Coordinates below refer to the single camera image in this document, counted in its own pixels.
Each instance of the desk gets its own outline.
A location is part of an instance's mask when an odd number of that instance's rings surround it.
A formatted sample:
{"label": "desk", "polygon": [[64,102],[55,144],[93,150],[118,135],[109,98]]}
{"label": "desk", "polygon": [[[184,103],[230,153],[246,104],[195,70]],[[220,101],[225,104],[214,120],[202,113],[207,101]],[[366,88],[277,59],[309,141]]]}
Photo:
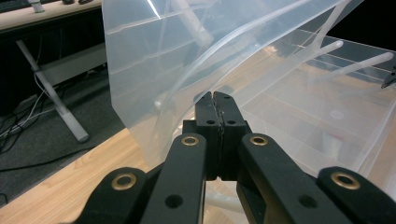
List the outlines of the desk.
{"label": "desk", "polygon": [[[378,186],[396,160],[392,152],[396,146],[396,125],[393,126],[371,176]],[[75,220],[89,195],[109,172],[129,166],[148,171],[143,152],[124,129],[100,146],[64,167],[0,209],[0,223],[69,223]],[[205,223],[230,223],[218,208],[205,208]]]}
{"label": "desk", "polygon": [[64,5],[62,1],[58,1],[43,5],[45,11],[42,13],[35,13],[32,7],[0,13],[0,39],[18,38],[20,35],[100,13],[101,4],[102,0],[93,0],[84,5],[77,1],[72,5]]}
{"label": "desk", "polygon": [[105,63],[105,45],[95,46],[59,61],[39,66],[22,39],[28,35],[62,27],[70,22],[100,15],[101,3],[101,0],[93,0],[84,5],[78,3],[64,5],[62,1],[59,1],[43,5],[45,11],[42,13],[35,13],[31,7],[28,7],[0,14],[0,42],[17,41],[17,45],[43,84],[49,98],[55,103],[57,112],[79,142],[88,140],[89,135],[67,109],[52,86]]}

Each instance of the wooden table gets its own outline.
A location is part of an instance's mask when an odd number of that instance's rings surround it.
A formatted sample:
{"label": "wooden table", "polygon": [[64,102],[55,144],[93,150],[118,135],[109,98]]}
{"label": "wooden table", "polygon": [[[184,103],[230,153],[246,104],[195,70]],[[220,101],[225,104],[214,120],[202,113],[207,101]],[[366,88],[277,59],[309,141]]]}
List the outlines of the wooden table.
{"label": "wooden table", "polygon": [[[109,172],[124,167],[145,172],[143,152],[124,129],[0,209],[0,223],[70,223]],[[230,223],[218,208],[205,209],[205,223]]]}

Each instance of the gray carpet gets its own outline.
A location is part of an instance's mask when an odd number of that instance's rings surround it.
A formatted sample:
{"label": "gray carpet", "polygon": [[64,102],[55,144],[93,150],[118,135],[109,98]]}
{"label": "gray carpet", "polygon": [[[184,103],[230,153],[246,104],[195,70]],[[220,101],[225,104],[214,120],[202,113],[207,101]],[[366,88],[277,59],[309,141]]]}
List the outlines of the gray carpet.
{"label": "gray carpet", "polygon": [[[45,165],[13,171],[7,171],[7,169],[52,161],[84,148],[95,147],[124,128],[111,106],[106,69],[69,80],[69,84],[60,85],[57,92],[91,138],[86,143],[79,143],[55,110],[42,114],[36,121],[30,119],[23,126],[25,128],[21,134],[9,137],[6,145],[2,147],[0,207],[6,204],[5,195],[7,195],[8,202],[11,202],[26,190],[86,153],[87,150]],[[32,105],[36,99],[37,96],[22,102],[14,113],[29,108],[29,105]],[[37,104],[34,114],[40,112],[40,107],[41,104]],[[44,101],[42,111],[53,107],[53,103],[47,99]],[[9,116],[0,118],[0,124],[3,124],[0,134],[4,132],[5,127],[12,124],[13,119],[7,118]]]}

